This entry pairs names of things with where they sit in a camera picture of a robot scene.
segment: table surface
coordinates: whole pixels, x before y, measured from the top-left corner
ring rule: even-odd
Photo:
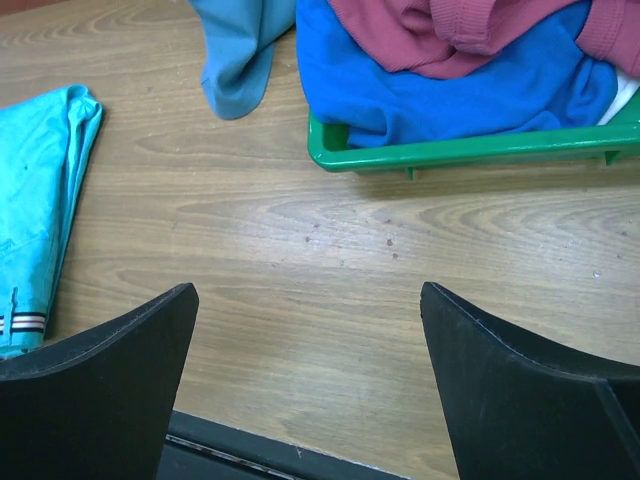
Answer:
[[[83,83],[105,107],[50,338],[180,282],[200,311],[176,408],[385,470],[457,478],[424,281],[640,364],[640,164],[329,174],[306,152],[295,34],[237,121],[199,85],[183,0],[0,17],[0,106]]]

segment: green tray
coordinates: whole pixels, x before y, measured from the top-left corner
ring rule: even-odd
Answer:
[[[487,135],[441,142],[349,149],[347,127],[321,123],[309,113],[309,155],[330,172],[459,167],[548,160],[604,158],[607,165],[640,155],[640,92],[601,127]]]

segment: blue clothing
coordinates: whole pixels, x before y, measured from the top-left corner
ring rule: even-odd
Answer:
[[[295,21],[295,0],[190,0],[204,30],[202,88],[225,119],[258,106],[267,88],[274,41]]]
[[[590,3],[547,17],[466,77],[435,80],[386,72],[327,0],[298,0],[302,87],[321,122],[349,125],[351,147],[595,125],[617,82],[613,66],[576,46]]]
[[[0,110],[0,357],[42,343],[101,117],[81,85]]]

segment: pink fabric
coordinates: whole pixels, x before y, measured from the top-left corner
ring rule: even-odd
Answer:
[[[640,77],[640,0],[593,0],[576,43],[592,57]]]
[[[576,1],[329,0],[329,3],[358,45],[385,70],[412,70],[444,79],[471,73],[540,20]]]

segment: folded clothing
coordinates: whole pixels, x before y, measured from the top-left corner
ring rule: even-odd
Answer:
[[[488,63],[543,18],[578,0],[329,0],[388,72],[457,78]]]
[[[593,0],[577,43],[598,60],[608,60],[640,77],[640,0]]]
[[[274,41],[295,20],[295,0],[190,0],[204,30],[207,60],[201,83],[221,118],[242,117],[267,88]]]
[[[575,44],[589,5],[547,17],[466,77],[436,80],[386,72],[327,0],[298,0],[302,87],[321,122],[349,126],[351,147],[595,125],[617,82],[610,64]]]
[[[611,119],[629,103],[638,91],[638,87],[640,87],[640,79],[632,78],[620,69],[616,69],[616,74],[618,76],[618,92],[616,93],[616,98],[613,99],[607,111],[604,112],[598,125],[606,125],[609,123]]]
[[[81,85],[0,110],[0,357],[42,343],[101,117]]]

